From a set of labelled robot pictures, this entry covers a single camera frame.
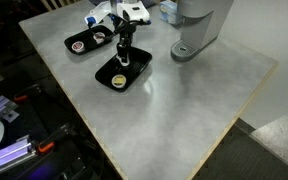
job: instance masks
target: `table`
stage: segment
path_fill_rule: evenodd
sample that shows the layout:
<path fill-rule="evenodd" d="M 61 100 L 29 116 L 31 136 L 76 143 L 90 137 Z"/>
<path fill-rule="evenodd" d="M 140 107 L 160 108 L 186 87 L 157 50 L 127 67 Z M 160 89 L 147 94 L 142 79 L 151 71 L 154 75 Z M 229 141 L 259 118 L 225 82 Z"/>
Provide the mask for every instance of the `table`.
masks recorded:
<path fill-rule="evenodd" d="M 191 179 L 241 115 L 276 61 L 224 37 L 187 63 L 170 57 L 180 29 L 149 9 L 152 25 L 138 27 L 133 46 L 153 55 L 122 94 L 95 80 L 115 53 L 113 43 L 86 55 L 64 40 L 87 26 L 94 6 L 84 0 L 20 26 L 124 179 Z M 104 25 L 112 29 L 107 18 Z"/>

